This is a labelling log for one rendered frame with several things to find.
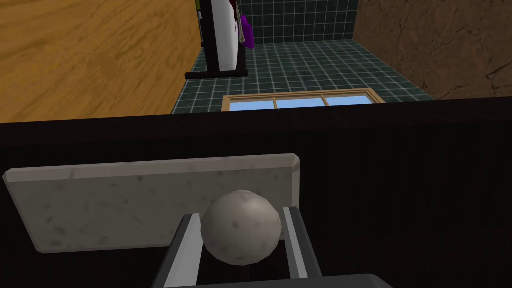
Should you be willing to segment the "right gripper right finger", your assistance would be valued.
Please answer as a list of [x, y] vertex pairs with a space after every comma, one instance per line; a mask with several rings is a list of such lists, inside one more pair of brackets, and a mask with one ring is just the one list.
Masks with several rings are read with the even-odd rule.
[[282, 230], [290, 278], [322, 277], [316, 254], [298, 207], [283, 208]]

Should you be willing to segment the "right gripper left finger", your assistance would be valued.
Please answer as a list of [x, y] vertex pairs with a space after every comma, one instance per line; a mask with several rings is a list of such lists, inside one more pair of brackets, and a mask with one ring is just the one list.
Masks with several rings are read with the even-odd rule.
[[151, 288], [195, 287], [202, 251], [200, 215], [186, 214], [180, 221]]

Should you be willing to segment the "grey marble ball knob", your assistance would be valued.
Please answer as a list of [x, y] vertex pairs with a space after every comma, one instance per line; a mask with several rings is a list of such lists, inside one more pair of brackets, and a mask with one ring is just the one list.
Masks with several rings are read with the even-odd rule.
[[206, 250], [218, 261], [248, 266], [267, 259], [278, 246], [281, 218], [271, 203], [248, 190], [214, 201], [201, 219]]

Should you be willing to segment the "grey marble drawer front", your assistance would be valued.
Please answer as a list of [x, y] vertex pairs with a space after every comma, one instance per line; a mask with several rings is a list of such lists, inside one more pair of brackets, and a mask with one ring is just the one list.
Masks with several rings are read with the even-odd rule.
[[12, 168], [3, 174], [42, 254], [167, 247], [182, 217], [237, 190], [300, 203], [296, 154]]

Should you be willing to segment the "black wooden cabinet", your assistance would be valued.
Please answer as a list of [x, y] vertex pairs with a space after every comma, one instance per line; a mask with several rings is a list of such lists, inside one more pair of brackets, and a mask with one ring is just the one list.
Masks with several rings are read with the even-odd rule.
[[38, 253], [11, 168], [294, 153], [322, 273], [512, 288], [512, 98], [0, 124], [0, 288], [151, 288], [166, 248]]

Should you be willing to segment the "wooden framed window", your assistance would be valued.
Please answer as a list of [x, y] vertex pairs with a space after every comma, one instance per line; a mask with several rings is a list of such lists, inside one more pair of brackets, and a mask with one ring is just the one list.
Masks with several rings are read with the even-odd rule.
[[299, 91], [289, 93], [259, 93], [226, 95], [221, 110], [256, 111], [312, 107], [354, 106], [384, 104], [385, 101], [371, 88]]

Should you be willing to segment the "black and white stand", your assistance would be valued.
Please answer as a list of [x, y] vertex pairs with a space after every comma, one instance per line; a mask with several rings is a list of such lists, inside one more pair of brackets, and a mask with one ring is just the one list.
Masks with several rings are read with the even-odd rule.
[[245, 49], [254, 48], [253, 29], [239, 0], [195, 0], [206, 71], [190, 71], [186, 80], [241, 78], [249, 75]]

